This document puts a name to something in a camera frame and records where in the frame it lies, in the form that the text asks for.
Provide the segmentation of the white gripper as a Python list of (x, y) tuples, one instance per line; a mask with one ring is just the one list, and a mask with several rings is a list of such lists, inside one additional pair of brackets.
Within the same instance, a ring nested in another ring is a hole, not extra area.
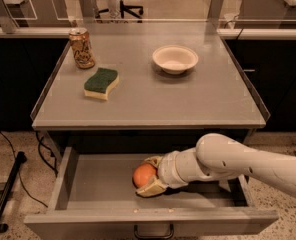
[(150, 164), (158, 168), (158, 177), (152, 176), (148, 182), (136, 190), (136, 194), (144, 197), (154, 197), (164, 193), (167, 188), (177, 189), (187, 186), (179, 175), (176, 167), (177, 156), (179, 151), (173, 151), (162, 156), (151, 156), (143, 161), (143, 164)]

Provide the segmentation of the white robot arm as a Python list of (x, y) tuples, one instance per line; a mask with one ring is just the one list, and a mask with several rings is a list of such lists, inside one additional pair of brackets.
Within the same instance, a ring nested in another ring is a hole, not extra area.
[(296, 157), (249, 148), (225, 135), (202, 136), (196, 146), (145, 159), (134, 171), (136, 194), (158, 196), (191, 182), (255, 178), (296, 198)]

